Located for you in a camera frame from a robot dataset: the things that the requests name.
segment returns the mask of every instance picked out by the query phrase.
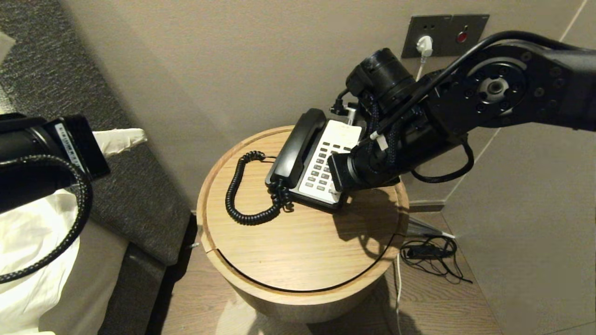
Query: telephone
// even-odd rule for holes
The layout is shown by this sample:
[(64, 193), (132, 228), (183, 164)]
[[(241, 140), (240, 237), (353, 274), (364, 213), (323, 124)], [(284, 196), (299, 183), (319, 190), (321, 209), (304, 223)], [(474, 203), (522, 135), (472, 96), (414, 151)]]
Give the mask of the telephone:
[(362, 128), (327, 120), (323, 111), (302, 114), (265, 178), (270, 185), (284, 181), (291, 198), (315, 207), (338, 209), (345, 196), (337, 192), (327, 160), (348, 153), (358, 144)]

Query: wooden side table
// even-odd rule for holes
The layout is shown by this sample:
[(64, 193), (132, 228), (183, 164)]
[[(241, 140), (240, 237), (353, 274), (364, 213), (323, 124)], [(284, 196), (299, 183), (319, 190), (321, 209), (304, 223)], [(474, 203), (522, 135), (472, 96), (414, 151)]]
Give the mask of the wooden side table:
[[(398, 255), (408, 225), (403, 184), (350, 195), (336, 213), (295, 203), (258, 226), (234, 222), (225, 193), (238, 158), (251, 150), (277, 155), (292, 126), (261, 132), (230, 149), (211, 169), (197, 203), (207, 257), (240, 296), (259, 312), (290, 322), (323, 322), (356, 306)], [(236, 207), (268, 208), (270, 163), (247, 164)]]

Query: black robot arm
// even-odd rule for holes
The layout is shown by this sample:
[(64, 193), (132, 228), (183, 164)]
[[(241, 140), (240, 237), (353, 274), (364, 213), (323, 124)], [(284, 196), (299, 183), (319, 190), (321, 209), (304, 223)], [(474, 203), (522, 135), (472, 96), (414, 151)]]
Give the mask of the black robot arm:
[[(354, 69), (346, 86), (358, 98), (369, 137), (329, 158), (338, 191), (393, 185), (410, 171), (426, 182), (453, 180), (473, 166), (467, 133), (478, 126), (538, 122), (596, 131), (596, 51), (531, 33), (490, 36), (418, 82), (382, 49)], [(459, 145), (468, 155), (459, 171), (415, 173)]]

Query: electrical socket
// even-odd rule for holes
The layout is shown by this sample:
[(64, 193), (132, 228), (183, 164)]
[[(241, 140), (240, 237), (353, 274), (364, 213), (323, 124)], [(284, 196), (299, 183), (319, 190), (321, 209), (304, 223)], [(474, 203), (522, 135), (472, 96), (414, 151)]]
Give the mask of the electrical socket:
[[(420, 57), (416, 43), (425, 35), (433, 39), (432, 57), (459, 56), (478, 43), (489, 17), (489, 14), (412, 16), (401, 58)], [(458, 42), (462, 32), (466, 37)]]

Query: wall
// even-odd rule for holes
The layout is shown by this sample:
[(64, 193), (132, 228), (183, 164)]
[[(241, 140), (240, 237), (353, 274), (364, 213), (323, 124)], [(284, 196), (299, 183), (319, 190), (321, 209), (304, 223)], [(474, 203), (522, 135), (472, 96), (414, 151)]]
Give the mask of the wall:
[[(596, 48), (595, 15), (589, 0), (564, 41)], [(585, 131), (503, 128), (446, 202), (504, 334), (594, 334), (595, 144)]]
[[(195, 208), (203, 178), (239, 140), (328, 109), (363, 58), (401, 54), (415, 14), (489, 13), (485, 34), (506, 29), (560, 36), (571, 1), (91, 1), (64, 0), (88, 48), (169, 173)], [(434, 58), (426, 70), (452, 58)], [(404, 61), (410, 72), (417, 60)], [(494, 131), (470, 142), (479, 153)], [(462, 150), (421, 167), (451, 172)], [(411, 200), (443, 200), (456, 182), (404, 177)]]

